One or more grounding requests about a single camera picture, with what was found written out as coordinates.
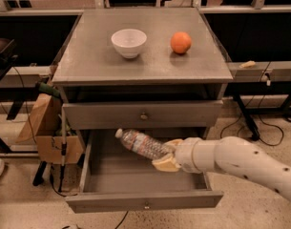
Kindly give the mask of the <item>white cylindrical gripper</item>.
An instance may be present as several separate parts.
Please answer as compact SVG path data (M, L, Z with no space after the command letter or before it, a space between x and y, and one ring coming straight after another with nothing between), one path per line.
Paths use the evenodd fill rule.
M175 156L168 154L152 161L153 166L161 172L178 172L200 174L215 171L215 140L203 140L199 137L173 139L166 145L176 147Z

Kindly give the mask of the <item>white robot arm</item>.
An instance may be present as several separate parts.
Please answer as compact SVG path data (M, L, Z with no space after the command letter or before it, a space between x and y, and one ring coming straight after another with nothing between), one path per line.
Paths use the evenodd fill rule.
M152 161L157 170L223 173L262 185L291 201L291 167L242 138L220 140L190 137L166 143L170 152Z

